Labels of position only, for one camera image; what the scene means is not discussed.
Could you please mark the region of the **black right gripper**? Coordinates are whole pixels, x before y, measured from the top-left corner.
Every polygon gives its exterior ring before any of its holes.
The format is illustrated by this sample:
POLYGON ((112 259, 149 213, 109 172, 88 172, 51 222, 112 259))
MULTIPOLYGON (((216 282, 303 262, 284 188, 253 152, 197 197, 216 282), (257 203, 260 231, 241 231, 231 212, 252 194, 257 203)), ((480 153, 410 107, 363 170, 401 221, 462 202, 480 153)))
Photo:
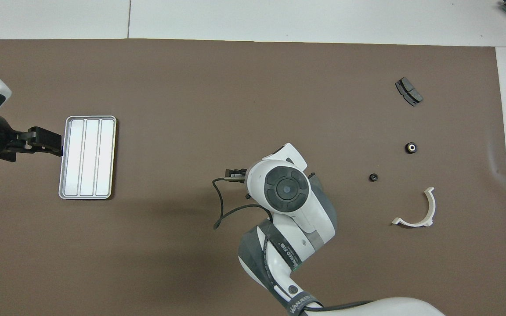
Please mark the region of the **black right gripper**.
POLYGON ((249 189, 249 172, 251 169, 227 169, 225 170, 225 180, 231 182, 244 182, 246 188, 246 199, 251 199, 249 189))

